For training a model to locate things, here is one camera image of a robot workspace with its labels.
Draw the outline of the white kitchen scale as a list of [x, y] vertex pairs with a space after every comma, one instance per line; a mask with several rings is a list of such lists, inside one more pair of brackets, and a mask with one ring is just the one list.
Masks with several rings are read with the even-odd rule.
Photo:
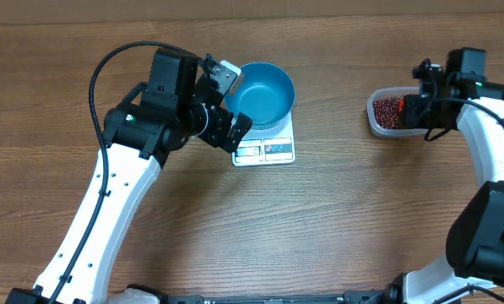
[[251, 129], [231, 154], [235, 167], [288, 165], [295, 162], [292, 115], [269, 129]]

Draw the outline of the clear plastic container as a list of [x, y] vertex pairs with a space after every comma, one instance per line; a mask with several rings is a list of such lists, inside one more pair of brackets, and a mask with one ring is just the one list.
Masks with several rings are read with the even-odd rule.
[[374, 92], [368, 100], [367, 114], [371, 131], [381, 138], [407, 138], [426, 133], [425, 129], [402, 128], [398, 108], [406, 95], [417, 94], [417, 87], [393, 87]]

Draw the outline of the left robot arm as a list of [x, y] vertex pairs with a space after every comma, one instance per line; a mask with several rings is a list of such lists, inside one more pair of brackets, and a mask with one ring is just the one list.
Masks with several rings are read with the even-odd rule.
[[233, 153], [251, 129], [251, 118], [220, 105], [244, 79], [240, 68], [163, 43], [156, 48], [149, 80], [93, 121], [100, 150], [78, 212], [34, 286], [13, 288], [8, 303], [105, 302], [123, 239], [169, 154], [191, 137]]

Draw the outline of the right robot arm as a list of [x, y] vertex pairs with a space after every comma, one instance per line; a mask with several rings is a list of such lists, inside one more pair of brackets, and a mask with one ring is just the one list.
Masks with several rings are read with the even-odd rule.
[[431, 142], [460, 132], [474, 163], [478, 192], [452, 224], [444, 254], [424, 268], [400, 274], [377, 303], [459, 303], [481, 292], [504, 303], [504, 84], [485, 76], [485, 51], [463, 47], [450, 51], [442, 68], [424, 60], [412, 74], [420, 81], [416, 95], [398, 106], [402, 130], [424, 129]]

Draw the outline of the blue metal bowl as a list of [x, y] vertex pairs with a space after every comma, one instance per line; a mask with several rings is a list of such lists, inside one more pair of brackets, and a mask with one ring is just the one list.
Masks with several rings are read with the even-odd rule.
[[252, 120], [252, 129], [273, 128], [291, 112], [295, 85], [291, 77], [270, 62], [251, 62], [241, 66], [244, 79], [233, 95], [225, 97], [229, 112], [244, 114]]

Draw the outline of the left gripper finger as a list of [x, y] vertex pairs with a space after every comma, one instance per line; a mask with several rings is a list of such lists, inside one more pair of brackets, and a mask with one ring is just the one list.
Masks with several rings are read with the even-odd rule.
[[220, 63], [211, 55], [206, 54], [203, 59], [203, 73], [209, 82], [219, 82], [219, 78], [224, 76]]
[[230, 128], [222, 149], [228, 153], [236, 152], [238, 145], [251, 128], [252, 119], [245, 114], [239, 113], [236, 122]]

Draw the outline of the red beans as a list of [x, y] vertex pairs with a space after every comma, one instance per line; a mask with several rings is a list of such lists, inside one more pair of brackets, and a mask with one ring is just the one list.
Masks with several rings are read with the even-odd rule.
[[398, 103], [400, 97], [388, 97], [372, 103], [377, 125], [385, 129], [402, 129], [399, 121]]

